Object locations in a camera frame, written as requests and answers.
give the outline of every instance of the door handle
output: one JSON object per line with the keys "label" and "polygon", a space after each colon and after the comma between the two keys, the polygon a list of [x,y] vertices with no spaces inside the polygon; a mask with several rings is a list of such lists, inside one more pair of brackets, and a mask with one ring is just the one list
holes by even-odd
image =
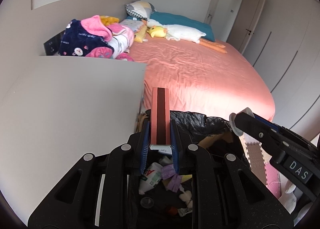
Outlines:
{"label": "door handle", "polygon": [[254,32],[252,32],[251,30],[248,30],[248,29],[246,30],[249,32],[248,35],[251,35],[251,33],[254,34]]}
{"label": "door handle", "polygon": [[210,17],[210,21],[208,21],[207,23],[208,23],[208,24],[211,24],[211,21],[212,21],[212,15],[211,15],[211,14],[209,14],[207,19],[209,19],[209,17]]}

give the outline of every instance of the wardrobe door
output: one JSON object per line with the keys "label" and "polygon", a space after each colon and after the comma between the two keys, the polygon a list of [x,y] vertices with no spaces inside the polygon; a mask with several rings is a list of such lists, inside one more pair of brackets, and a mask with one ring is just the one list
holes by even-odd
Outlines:
{"label": "wardrobe door", "polygon": [[245,49],[243,56],[254,65],[265,45],[268,43],[273,23],[277,17],[278,8],[274,7],[273,0],[266,0],[257,27],[252,34],[251,40]]}
{"label": "wardrobe door", "polygon": [[276,104],[276,114],[285,107],[287,102],[295,95],[310,74],[310,70],[320,52],[319,30],[320,3],[313,0],[308,28],[298,53],[279,84],[272,91],[272,96]]}
{"label": "wardrobe door", "polygon": [[312,139],[319,132],[320,95],[320,55],[312,64],[310,71],[299,88],[280,111],[276,112],[274,123],[297,131],[306,139]]}
{"label": "wardrobe door", "polygon": [[272,0],[272,33],[254,68],[270,91],[281,79],[295,57],[305,35],[312,0]]}
{"label": "wardrobe door", "polygon": [[320,124],[320,99],[314,103],[310,110],[298,121],[292,131],[311,141],[319,134]]}

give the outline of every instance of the screw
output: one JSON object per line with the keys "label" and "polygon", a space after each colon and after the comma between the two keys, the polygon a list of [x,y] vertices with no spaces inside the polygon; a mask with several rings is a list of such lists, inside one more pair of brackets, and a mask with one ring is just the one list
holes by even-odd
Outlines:
{"label": "screw", "polygon": [[130,144],[126,143],[126,144],[121,146],[121,150],[123,150],[123,151],[128,151],[130,149],[131,149],[131,145]]}
{"label": "screw", "polygon": [[196,144],[189,144],[188,149],[190,151],[196,151],[198,149],[198,145]]}
{"label": "screw", "polygon": [[230,153],[227,155],[227,160],[234,162],[236,160],[236,156]]}
{"label": "screw", "polygon": [[92,158],[93,158],[93,155],[91,153],[87,153],[86,155],[83,156],[83,159],[85,161],[90,161],[92,160]]}

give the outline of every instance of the pink bed sheet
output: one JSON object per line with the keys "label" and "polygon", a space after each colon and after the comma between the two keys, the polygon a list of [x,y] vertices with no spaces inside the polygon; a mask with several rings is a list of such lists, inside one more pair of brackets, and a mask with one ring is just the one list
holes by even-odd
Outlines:
{"label": "pink bed sheet", "polygon": [[153,87],[169,89],[170,110],[191,111],[229,120],[246,107],[271,121],[275,104],[251,64],[231,45],[227,54],[188,41],[147,37],[130,55],[147,63],[144,106],[151,108]]}

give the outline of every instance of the folded blanket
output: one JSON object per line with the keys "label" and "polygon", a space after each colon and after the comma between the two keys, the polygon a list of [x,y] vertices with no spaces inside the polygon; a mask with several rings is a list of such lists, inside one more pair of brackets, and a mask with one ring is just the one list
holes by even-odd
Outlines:
{"label": "folded blanket", "polygon": [[100,35],[113,48],[112,59],[124,53],[133,43],[133,31],[124,25],[113,23],[105,27],[99,16],[93,16],[81,21],[82,27],[91,34]]}
{"label": "folded blanket", "polygon": [[73,19],[66,27],[61,39],[59,54],[62,56],[86,56],[98,47],[105,47],[109,52],[114,52],[113,47],[102,36],[87,32],[82,27],[81,21]]}
{"label": "folded blanket", "polygon": [[106,42],[110,41],[112,38],[111,30],[103,25],[100,16],[83,19],[81,20],[81,25],[88,33],[102,36]]}
{"label": "folded blanket", "polygon": [[[86,57],[91,58],[105,58],[105,59],[111,59],[112,51],[110,52],[109,48],[106,47],[98,47],[93,49],[89,54],[87,54]],[[121,53],[116,57],[116,59],[120,60],[127,60],[127,61],[134,61],[128,54]]]}

